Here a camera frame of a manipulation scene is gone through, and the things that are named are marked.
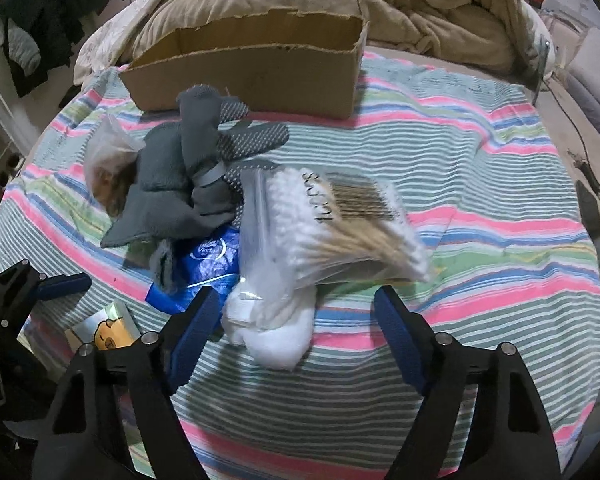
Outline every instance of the beige blanket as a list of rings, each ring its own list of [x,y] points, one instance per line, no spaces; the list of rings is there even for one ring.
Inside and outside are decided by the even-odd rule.
[[[291,7],[363,15],[369,42],[510,73],[529,46],[520,0],[142,0],[97,31],[78,55],[76,84],[140,56],[177,27]]]

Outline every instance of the small box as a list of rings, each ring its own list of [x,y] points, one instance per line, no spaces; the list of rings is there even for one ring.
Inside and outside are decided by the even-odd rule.
[[[178,28],[121,72],[141,110],[177,108],[196,84],[251,110],[348,118],[368,25],[357,16],[271,9]]]

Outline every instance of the clear plastic bag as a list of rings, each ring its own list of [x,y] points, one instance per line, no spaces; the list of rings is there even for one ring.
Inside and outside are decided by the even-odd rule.
[[[136,158],[144,141],[133,139],[118,120],[105,114],[87,142],[84,181],[110,216],[118,216],[136,177]]]
[[[281,326],[294,291],[319,283],[427,281],[429,257],[390,182],[329,168],[242,172],[240,298]]]

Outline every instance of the metal screw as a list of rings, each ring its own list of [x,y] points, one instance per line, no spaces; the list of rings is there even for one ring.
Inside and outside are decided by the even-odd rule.
[[[91,343],[85,343],[80,348],[78,348],[78,354],[82,357],[85,357],[93,352],[93,345]]]
[[[157,332],[147,332],[146,334],[142,334],[140,339],[145,345],[152,345],[158,341],[159,337]]]
[[[512,343],[502,343],[502,345],[500,345],[500,350],[506,355],[513,355],[518,351]]]
[[[436,334],[436,342],[442,346],[450,345],[454,341],[454,338],[446,332],[438,332]]]

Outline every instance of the blue gripper pad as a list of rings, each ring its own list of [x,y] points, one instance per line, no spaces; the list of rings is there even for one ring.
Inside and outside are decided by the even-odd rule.
[[[424,394],[427,384],[429,341],[434,336],[420,314],[409,312],[393,287],[382,286],[374,296],[378,325],[389,344],[402,380]]]
[[[208,295],[171,353],[167,384],[172,393],[189,382],[206,340],[218,325],[222,313],[220,297],[215,290],[207,288],[210,289]]]
[[[69,294],[86,292],[91,287],[91,277],[81,272],[71,276],[53,276],[43,280],[38,285],[37,299],[42,301],[63,298]]]

